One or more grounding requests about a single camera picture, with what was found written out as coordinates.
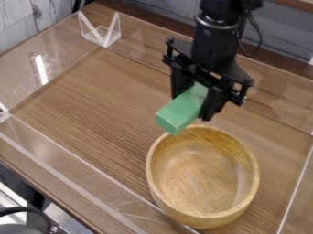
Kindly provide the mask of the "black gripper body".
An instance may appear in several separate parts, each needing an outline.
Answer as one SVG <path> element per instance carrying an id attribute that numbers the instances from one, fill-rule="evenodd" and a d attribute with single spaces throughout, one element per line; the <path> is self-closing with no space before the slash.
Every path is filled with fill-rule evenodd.
<path id="1" fill-rule="evenodd" d="M 246 17 L 226 21 L 200 14 L 196 23 L 193 41 L 174 37 L 166 40 L 163 63 L 170 70 L 181 67 L 189 71 L 194 84 L 202 84 L 208 90 L 221 88 L 228 94 L 228 101 L 241 106 L 254 82 L 236 62 Z"/>

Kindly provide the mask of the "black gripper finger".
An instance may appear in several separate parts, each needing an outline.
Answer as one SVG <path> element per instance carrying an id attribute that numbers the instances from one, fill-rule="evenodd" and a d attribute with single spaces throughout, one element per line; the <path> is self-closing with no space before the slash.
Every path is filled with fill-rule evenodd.
<path id="1" fill-rule="evenodd" d="M 193 74 L 181 67 L 171 68 L 171 97 L 177 98 L 194 84 Z"/>
<path id="2" fill-rule="evenodd" d="M 226 102 L 228 102 L 228 94 L 221 88 L 213 87 L 206 94 L 206 98 L 200 112 L 200 118 L 205 122 L 209 122 L 214 114 L 217 112 L 221 112 Z"/>

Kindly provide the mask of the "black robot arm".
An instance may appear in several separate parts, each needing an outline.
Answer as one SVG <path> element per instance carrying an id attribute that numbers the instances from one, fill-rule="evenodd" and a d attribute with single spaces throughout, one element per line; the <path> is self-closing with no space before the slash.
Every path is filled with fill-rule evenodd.
<path id="1" fill-rule="evenodd" d="M 171 96 L 197 83 L 208 88 L 197 117 L 209 121 L 225 104 L 242 105 L 253 77 L 240 67 L 236 55 L 242 50 L 245 26 L 264 0 L 201 0 L 191 41 L 169 38 L 163 63 L 171 69 Z"/>

